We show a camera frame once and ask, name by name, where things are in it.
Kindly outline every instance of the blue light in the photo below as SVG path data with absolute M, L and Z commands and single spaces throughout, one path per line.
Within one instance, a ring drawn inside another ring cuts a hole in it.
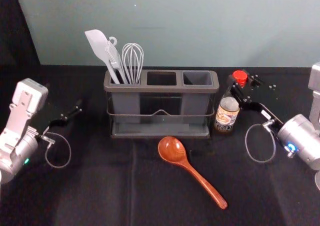
M 296 146 L 294 146 L 292 143 L 288 143 L 288 148 L 290 150 L 292 150 L 292 151 L 296 151 L 297 150 Z

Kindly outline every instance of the black tablecloth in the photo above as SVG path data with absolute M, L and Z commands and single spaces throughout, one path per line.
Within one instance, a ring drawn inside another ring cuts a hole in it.
M 2 185 L 1 225 L 320 224 L 320 192 L 313 170 L 298 157 L 287 158 L 279 146 L 271 163 L 259 164 L 248 157 L 245 133 L 250 125 L 264 121 L 256 112 L 241 112 L 232 134 L 213 131 L 212 139 L 181 140 L 190 163 L 228 202 L 228 209 L 221 210 L 191 175 L 160 159 L 158 139 L 110 138 L 105 70 L 95 66 L 0 69 L 1 129 L 16 83 L 23 78 L 50 83 L 48 100 L 61 109 L 72 107 L 81 96 L 88 99 L 82 114 L 66 128 L 55 130 L 71 144 L 71 163 L 64 169 L 51 169 L 43 159 L 46 146 L 40 144 L 22 172 Z M 234 68 L 213 70 L 220 82 L 217 108 Z M 276 84 L 287 102 L 281 119 L 309 115 L 309 68 L 248 70 Z M 255 142 L 261 152 L 270 152 L 270 141 L 256 137 Z

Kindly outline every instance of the wall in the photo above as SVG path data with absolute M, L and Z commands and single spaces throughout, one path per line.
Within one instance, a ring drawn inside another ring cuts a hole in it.
M 103 65 L 84 31 L 139 43 L 147 66 L 310 67 L 320 0 L 19 0 L 43 65 Z

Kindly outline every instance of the cable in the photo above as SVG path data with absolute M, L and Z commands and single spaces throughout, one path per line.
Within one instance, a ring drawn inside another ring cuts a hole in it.
M 269 131 L 269 134 L 271 135 L 272 142 L 273 142 L 273 153 L 272 153 L 272 156 L 271 156 L 269 159 L 267 159 L 267 160 L 258 160 L 258 159 L 255 159 L 255 158 L 250 154 L 249 149 L 248 149 L 248 144 L 247 144 L 248 133 L 249 133 L 249 131 L 250 131 L 252 128 L 254 128 L 254 127 L 256 127 L 256 126 L 263 126 L 263 125 L 260 124 L 260 123 L 257 123 L 257 124 L 251 125 L 251 126 L 248 128 L 248 130 L 246 131 L 246 134 L 245 134 L 245 138 L 244 138 L 245 149 L 246 149 L 246 152 L 248 153 L 250 159 L 252 159 L 253 161 L 255 161 L 255 162 L 257 162 L 257 163 L 261 163 L 261 164 L 268 163 L 268 162 L 270 162 L 270 161 L 275 157 L 275 155 L 276 155 L 276 142 L 275 142 L 275 137 L 274 137 L 274 135 L 272 134 L 271 131 Z
M 51 134 L 51 135 L 59 136 L 59 137 L 61 137 L 61 138 L 66 142 L 66 144 L 68 145 L 68 148 L 69 148 L 69 158 L 68 158 L 68 161 L 67 161 L 64 165 L 62 165 L 62 166 L 56 166 L 56 165 L 52 164 L 52 163 L 48 160 L 48 151 L 49 151 L 49 149 L 50 149 L 50 147 L 51 147 L 52 144 L 49 143 L 48 147 L 46 148 L 45 154 L 44 154 L 45 161 L 48 163 L 48 165 L 50 165 L 52 168 L 55 168 L 55 169 L 62 169 L 62 168 L 64 168 L 64 167 L 66 167 L 66 166 L 70 163 L 71 154 L 72 154 L 71 146 L 70 146 L 68 140 L 67 140 L 65 137 L 63 137 L 62 135 L 60 135 L 60 134 L 58 134 L 58 133 L 55 133 L 55 132 L 47 132 L 47 131 L 45 132 L 46 134 Z

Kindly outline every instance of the bottle cap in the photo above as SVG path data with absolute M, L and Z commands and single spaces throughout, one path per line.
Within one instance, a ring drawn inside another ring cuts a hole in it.
M 242 70 L 236 70 L 233 72 L 232 76 L 236 82 L 243 88 L 246 85 L 248 75 Z

